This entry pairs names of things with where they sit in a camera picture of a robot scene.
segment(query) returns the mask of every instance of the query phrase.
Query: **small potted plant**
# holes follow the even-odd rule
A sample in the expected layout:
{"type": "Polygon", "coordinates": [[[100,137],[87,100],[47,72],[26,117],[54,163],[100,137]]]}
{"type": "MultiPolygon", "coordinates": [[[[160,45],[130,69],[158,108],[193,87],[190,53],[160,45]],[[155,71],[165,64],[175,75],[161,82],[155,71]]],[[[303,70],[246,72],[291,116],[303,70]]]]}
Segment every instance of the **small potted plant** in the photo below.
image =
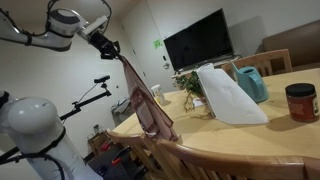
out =
{"type": "Polygon", "coordinates": [[[192,71],[188,75],[181,75],[176,77],[175,86],[179,87],[180,89],[185,89],[188,93],[186,101],[184,102],[184,109],[186,112],[194,109],[192,95],[199,97],[201,101],[205,101],[199,77],[196,71],[192,71]]]}

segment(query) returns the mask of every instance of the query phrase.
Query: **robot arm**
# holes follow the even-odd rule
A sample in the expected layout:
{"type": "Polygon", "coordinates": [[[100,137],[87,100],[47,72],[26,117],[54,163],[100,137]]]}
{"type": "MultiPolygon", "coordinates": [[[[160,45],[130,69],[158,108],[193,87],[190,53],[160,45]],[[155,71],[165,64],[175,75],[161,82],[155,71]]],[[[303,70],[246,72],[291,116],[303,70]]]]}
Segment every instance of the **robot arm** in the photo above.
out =
{"type": "Polygon", "coordinates": [[[0,8],[0,39],[25,44],[26,46],[68,51],[71,47],[72,38],[77,33],[100,51],[102,59],[113,59],[119,54],[120,48],[118,43],[114,44],[103,36],[107,23],[108,18],[106,16],[102,16],[89,24],[73,10],[55,9],[51,11],[51,8],[49,8],[45,33],[35,35],[20,30],[10,18],[9,13],[0,8]]]}

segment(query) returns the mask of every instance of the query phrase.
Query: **red jar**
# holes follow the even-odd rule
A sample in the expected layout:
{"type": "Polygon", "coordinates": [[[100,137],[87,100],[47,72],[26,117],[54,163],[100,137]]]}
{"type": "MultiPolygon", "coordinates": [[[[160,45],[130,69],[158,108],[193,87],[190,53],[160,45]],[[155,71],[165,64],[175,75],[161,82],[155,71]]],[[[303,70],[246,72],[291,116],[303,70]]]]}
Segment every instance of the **red jar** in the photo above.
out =
{"type": "Polygon", "coordinates": [[[319,119],[317,93],[313,84],[298,83],[286,87],[291,118],[299,122],[319,119]]]}

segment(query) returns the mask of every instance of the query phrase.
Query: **jar lid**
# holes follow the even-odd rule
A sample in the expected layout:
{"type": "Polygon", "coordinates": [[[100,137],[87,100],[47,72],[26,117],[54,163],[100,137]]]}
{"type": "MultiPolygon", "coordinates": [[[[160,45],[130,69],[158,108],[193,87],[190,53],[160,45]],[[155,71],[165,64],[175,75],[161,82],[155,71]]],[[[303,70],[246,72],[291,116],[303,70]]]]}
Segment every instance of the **jar lid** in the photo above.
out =
{"type": "Polygon", "coordinates": [[[316,92],[313,84],[309,83],[297,83],[291,84],[286,87],[286,93],[293,97],[310,96],[316,92]]]}

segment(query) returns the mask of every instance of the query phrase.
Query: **tv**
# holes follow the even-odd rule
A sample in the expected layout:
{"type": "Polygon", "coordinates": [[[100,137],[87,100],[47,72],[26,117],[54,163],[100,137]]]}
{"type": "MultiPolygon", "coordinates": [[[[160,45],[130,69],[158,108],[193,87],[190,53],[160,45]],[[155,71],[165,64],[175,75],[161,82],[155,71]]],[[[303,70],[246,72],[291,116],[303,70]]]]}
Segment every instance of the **tv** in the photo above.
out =
{"type": "Polygon", "coordinates": [[[175,71],[234,53],[223,9],[170,36],[164,44],[175,71]]]}

